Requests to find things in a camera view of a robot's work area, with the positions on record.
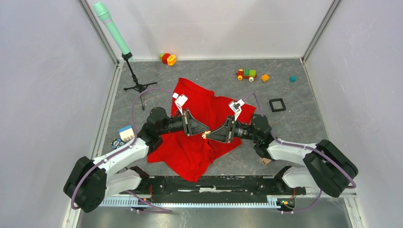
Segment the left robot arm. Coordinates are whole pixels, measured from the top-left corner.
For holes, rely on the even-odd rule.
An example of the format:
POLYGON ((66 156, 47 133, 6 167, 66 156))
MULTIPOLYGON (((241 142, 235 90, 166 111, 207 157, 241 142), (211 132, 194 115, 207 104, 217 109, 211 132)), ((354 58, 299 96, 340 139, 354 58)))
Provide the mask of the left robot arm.
POLYGON ((184 109, 179 116, 168 117, 164 108, 153 108, 140 132, 129 142, 100 157, 79 158, 63 192, 71 199, 72 209, 85 213, 96 209, 105 198, 126 190, 145 193, 149 189, 147 178, 132 169, 120 170, 156 151, 163 143, 164 134, 183 132, 185 136, 193 136, 206 131, 209 127, 196 120, 189 109, 184 109))

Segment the gold butterfly brooch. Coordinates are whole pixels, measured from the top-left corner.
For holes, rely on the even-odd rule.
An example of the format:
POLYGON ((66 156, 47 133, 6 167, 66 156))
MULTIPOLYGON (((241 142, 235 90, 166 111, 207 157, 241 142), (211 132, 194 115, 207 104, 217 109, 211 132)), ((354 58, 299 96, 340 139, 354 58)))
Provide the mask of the gold butterfly brooch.
POLYGON ((201 136, 202 136, 203 139, 206 139, 207 136, 208 136, 210 133, 211 133, 211 131, 205 131, 205 132, 203 132, 203 133, 201 134, 201 136))

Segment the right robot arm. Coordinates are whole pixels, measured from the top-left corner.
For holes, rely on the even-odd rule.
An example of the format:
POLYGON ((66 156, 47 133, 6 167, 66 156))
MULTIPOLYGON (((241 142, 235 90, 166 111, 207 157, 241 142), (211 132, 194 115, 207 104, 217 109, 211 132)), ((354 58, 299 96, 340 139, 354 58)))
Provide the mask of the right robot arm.
POLYGON ((297 168, 285 167, 276 175, 274 186, 281 194, 293 188, 316 188, 338 198, 345 189, 356 188, 358 168, 331 141, 303 144, 282 140, 272 134, 265 116, 256 114, 249 124, 228 116, 219 128, 203 136, 221 143, 236 138, 251 140, 259 157, 299 164, 297 168))

